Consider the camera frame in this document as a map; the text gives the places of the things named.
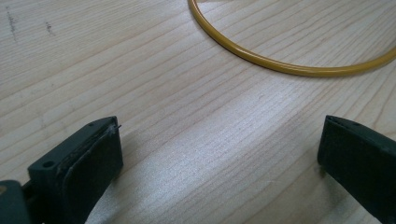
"black plastic part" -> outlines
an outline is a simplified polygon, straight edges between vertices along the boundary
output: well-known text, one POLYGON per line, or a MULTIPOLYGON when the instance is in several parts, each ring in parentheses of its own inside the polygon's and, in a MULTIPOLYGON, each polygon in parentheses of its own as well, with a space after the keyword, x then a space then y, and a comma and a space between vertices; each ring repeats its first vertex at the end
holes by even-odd
POLYGON ((328 116, 318 163, 379 221, 396 223, 396 142, 328 116))
POLYGON ((22 186, 22 191, 32 224, 42 224, 45 217, 49 215, 43 199, 35 193, 30 181, 22 186))
POLYGON ((27 188, 46 207, 41 221, 85 223, 122 165, 116 117, 81 128, 28 168, 31 187, 27 188))
POLYGON ((21 184, 18 181, 0 181, 0 223, 32 223, 23 197, 21 184))

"dark green plastic piece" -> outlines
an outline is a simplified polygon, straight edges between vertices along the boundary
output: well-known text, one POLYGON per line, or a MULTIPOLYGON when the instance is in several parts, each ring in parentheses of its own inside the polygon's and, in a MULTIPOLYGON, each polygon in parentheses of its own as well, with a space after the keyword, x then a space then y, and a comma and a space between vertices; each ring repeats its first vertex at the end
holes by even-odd
POLYGON ((396 223, 396 142, 327 116, 318 163, 382 223, 396 223))
POLYGON ((29 166, 45 223, 85 223, 122 167, 116 117, 94 121, 29 166))
POLYGON ((32 223, 21 184, 18 181, 0 181, 0 223, 32 223))

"black clamp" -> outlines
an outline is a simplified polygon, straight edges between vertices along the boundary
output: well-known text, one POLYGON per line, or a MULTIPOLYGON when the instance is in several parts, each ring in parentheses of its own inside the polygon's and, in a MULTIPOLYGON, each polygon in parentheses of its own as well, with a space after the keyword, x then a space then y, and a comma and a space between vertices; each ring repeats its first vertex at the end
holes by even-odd
POLYGON ((0 181, 0 223, 84 223, 122 168, 116 117, 96 120, 29 166, 30 181, 0 181))
POLYGON ((396 142, 363 125, 328 116, 318 163, 382 223, 396 223, 396 142))

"yellow tubing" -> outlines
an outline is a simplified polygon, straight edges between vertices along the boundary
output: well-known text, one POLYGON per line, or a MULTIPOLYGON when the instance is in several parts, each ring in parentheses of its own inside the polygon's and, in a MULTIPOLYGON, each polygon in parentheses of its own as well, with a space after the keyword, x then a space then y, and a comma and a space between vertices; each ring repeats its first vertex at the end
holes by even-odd
POLYGON ((359 63, 343 67, 308 67, 300 66, 290 63, 282 63, 269 58, 262 57, 248 49, 235 44, 233 41, 222 35, 215 29, 204 17, 201 10, 198 8, 196 0, 188 0, 190 10, 194 18, 198 21, 201 27, 210 35, 214 40, 221 44, 224 48, 237 56, 259 66, 269 68, 281 73, 291 75, 304 76, 304 77, 342 77, 363 73, 373 70, 377 67, 383 66, 396 59, 396 47, 388 51, 386 54, 375 58, 366 63, 359 63))

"wooden table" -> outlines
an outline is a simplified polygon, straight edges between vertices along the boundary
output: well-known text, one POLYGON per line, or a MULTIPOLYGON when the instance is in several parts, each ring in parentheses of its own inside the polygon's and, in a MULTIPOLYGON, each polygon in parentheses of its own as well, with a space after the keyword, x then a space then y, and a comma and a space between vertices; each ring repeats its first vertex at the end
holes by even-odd
MULTIPOLYGON (((312 66, 396 44, 394 0, 207 0, 231 40, 312 66)), ((325 115, 396 139, 396 62, 339 78, 248 63, 186 0, 2 0, 0 178, 117 116, 124 168, 88 223, 376 223, 316 156, 325 115)))

